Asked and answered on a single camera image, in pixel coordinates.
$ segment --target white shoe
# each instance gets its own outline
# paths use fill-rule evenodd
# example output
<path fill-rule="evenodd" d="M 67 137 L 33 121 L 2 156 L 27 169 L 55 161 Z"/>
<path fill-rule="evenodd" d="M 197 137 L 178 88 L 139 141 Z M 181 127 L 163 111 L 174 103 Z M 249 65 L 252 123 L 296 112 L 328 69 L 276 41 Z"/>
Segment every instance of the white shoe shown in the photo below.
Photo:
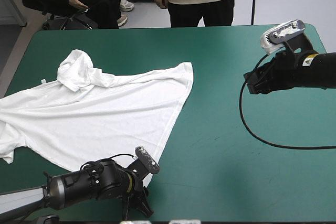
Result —
<path fill-rule="evenodd" d="M 134 4 L 127 0 L 120 0 L 120 11 L 130 12 L 134 9 Z"/>
<path fill-rule="evenodd" d="M 126 14 L 121 14 L 121 17 L 117 20 L 118 26 L 121 27 L 127 22 L 127 15 Z"/>

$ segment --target white t-shirt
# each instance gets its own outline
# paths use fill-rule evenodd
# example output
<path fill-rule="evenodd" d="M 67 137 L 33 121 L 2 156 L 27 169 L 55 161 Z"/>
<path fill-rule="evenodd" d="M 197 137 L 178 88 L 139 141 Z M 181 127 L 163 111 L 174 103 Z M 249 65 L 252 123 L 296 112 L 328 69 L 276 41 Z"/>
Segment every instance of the white t-shirt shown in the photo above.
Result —
<path fill-rule="evenodd" d="M 11 163 L 14 149 L 27 146 L 75 171 L 87 161 L 134 154 L 142 145 L 158 162 L 192 85 L 190 62 L 114 76 L 74 50 L 60 64 L 57 81 L 0 99 L 0 158 Z M 122 166 L 133 161 L 115 160 Z"/>

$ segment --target floor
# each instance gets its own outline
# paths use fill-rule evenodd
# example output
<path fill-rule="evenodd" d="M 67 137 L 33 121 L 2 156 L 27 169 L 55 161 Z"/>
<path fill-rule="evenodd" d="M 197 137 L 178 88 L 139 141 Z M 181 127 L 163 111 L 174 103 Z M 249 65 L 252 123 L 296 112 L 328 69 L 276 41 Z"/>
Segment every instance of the floor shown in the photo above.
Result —
<path fill-rule="evenodd" d="M 15 45 L 17 38 L 21 32 L 21 27 L 18 25 L 1 25 L 0 26 L 0 73 L 6 65 L 12 48 Z"/>
<path fill-rule="evenodd" d="M 251 3 L 252 0 L 236 0 L 233 25 L 250 24 Z M 134 10 L 127 13 L 129 20 L 123 29 L 170 26 L 167 10 L 159 9 L 153 2 L 134 4 Z M 333 36 L 336 28 L 335 12 L 335 0 L 257 0 L 255 24 L 279 24 L 291 19 L 302 19 L 316 27 L 326 50 L 333 52 L 336 51 Z M 8 44 L 7 50 L 12 49 L 12 53 L 0 75 L 0 97 L 5 94 L 31 36 L 41 28 L 44 17 L 38 12 L 30 11 L 27 20 L 28 25 L 22 29 L 15 46 L 11 48 Z"/>

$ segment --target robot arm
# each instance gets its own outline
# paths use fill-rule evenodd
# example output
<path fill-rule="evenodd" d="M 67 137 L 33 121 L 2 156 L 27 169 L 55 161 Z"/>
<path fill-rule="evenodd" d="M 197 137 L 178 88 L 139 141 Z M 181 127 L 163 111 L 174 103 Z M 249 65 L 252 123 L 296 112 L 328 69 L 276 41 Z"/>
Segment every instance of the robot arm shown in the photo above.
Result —
<path fill-rule="evenodd" d="M 159 172 L 158 164 L 143 147 L 135 149 L 137 159 L 127 168 L 106 158 L 87 162 L 79 171 L 59 176 L 47 176 L 47 185 L 0 195 L 0 222 L 24 216 L 40 208 L 56 210 L 88 199 L 120 198 L 123 219 L 129 208 L 141 211 L 146 217 L 153 214 L 148 202 L 148 190 L 143 179 Z"/>
<path fill-rule="evenodd" d="M 304 23 L 294 20 L 262 35 L 261 46 L 267 54 L 285 49 L 256 71 L 244 74 L 251 94 L 268 94 L 294 87 L 336 88 L 336 53 L 318 54 L 304 30 Z"/>

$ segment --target green tabletop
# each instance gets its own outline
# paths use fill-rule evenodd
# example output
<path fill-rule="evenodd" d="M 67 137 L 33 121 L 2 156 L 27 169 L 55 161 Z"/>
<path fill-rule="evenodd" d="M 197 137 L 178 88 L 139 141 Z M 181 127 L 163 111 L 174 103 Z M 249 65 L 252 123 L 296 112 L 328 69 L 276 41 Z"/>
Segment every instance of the green tabletop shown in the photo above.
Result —
<path fill-rule="evenodd" d="M 336 151 L 281 150 L 244 129 L 238 112 L 243 74 L 265 52 L 271 26 L 41 31 L 31 40 L 7 94 L 53 81 L 73 49 L 104 72 L 129 75 L 190 61 L 194 85 L 150 183 L 152 221 L 334 221 Z M 314 27 L 306 34 L 324 47 Z M 265 139 L 290 145 L 336 144 L 335 90 L 245 92 L 246 120 Z M 66 172 L 27 148 L 0 161 L 0 192 L 45 184 L 42 171 Z M 44 209 L 34 216 L 54 213 Z M 119 200 L 87 201 L 58 211 L 62 220 L 112 221 Z M 132 219 L 144 219 L 132 211 Z"/>

